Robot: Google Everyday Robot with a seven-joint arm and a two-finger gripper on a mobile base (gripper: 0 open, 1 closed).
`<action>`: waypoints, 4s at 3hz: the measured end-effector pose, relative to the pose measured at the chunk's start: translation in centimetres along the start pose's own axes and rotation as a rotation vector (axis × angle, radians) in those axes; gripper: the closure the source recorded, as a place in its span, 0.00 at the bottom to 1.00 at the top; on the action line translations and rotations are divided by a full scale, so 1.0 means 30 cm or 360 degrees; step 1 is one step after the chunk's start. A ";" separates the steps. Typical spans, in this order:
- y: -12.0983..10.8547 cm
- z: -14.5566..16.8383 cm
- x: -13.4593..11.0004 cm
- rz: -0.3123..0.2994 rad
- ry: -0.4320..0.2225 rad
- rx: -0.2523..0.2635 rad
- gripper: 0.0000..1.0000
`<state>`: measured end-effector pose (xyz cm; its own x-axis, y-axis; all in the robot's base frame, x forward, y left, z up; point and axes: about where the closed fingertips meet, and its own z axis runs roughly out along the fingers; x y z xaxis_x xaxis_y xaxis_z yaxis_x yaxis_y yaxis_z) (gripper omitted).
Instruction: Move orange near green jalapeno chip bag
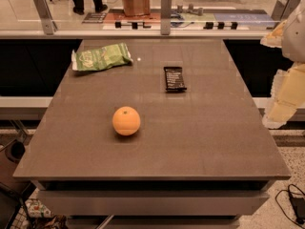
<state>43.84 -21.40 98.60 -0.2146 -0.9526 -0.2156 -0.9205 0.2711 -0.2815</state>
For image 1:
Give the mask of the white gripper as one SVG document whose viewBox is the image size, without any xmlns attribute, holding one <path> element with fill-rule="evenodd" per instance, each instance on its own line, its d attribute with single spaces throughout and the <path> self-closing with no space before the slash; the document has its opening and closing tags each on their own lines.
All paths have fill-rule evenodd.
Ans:
<svg viewBox="0 0 305 229">
<path fill-rule="evenodd" d="M 289 70 L 276 72 L 271 98 L 264 111 L 263 125 L 278 129 L 305 103 L 305 0 L 300 1 L 287 21 L 280 22 L 265 35 L 260 44 L 269 48 L 282 47 L 283 56 L 295 62 Z"/>
</svg>

